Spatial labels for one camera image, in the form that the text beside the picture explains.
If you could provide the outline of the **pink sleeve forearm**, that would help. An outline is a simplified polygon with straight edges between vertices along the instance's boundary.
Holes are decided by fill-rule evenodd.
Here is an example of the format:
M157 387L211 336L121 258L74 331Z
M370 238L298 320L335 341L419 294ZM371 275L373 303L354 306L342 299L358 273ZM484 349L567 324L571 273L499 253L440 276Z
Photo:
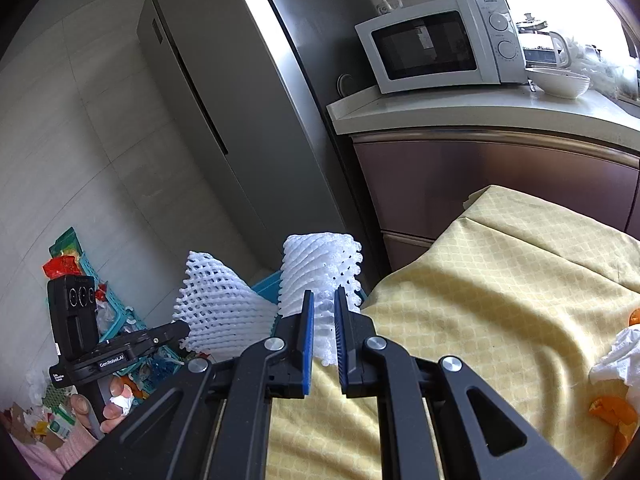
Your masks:
M54 451L42 442L24 444L14 437L11 440L39 479L61 479L66 471L98 443L84 426L74 428L64 443Z

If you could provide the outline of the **person's left hand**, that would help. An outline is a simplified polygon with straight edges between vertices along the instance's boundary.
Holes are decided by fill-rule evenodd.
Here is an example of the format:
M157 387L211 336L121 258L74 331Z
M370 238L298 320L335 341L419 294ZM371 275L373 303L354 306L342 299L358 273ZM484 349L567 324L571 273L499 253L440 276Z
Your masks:
M70 407L78 422L81 423L93 437L101 439L115 429L125 418L122 409L124 400L134 397L130 387L122 381L122 378L114 375L108 384L108 395L104 396L104 407L101 419L98 410L92 402L80 393L74 393L70 397Z

